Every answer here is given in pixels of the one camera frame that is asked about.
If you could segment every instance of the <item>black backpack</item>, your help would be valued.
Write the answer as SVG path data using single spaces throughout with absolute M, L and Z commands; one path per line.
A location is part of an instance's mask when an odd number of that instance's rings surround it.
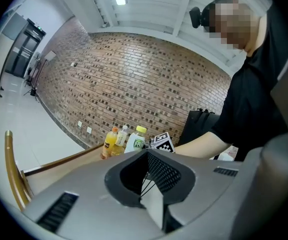
M 190 111 L 177 146 L 191 142 L 207 133 L 218 119 L 219 115 L 216 115 L 213 112 L 208 112 L 207 109 L 203 111 L 203 109 L 200 108 L 197 111 Z

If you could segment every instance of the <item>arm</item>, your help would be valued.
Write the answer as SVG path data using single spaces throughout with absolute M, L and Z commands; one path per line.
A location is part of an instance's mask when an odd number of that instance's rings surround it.
M 209 159 L 230 146 L 231 144 L 223 142 L 212 132 L 207 132 L 189 143 L 176 147 L 175 152 L 189 157 Z
M 236 140 L 237 130 L 234 127 L 234 93 L 233 77 L 223 105 L 222 113 L 212 129 L 201 137 L 175 148 L 181 155 L 195 158 L 212 158 L 227 148 Z

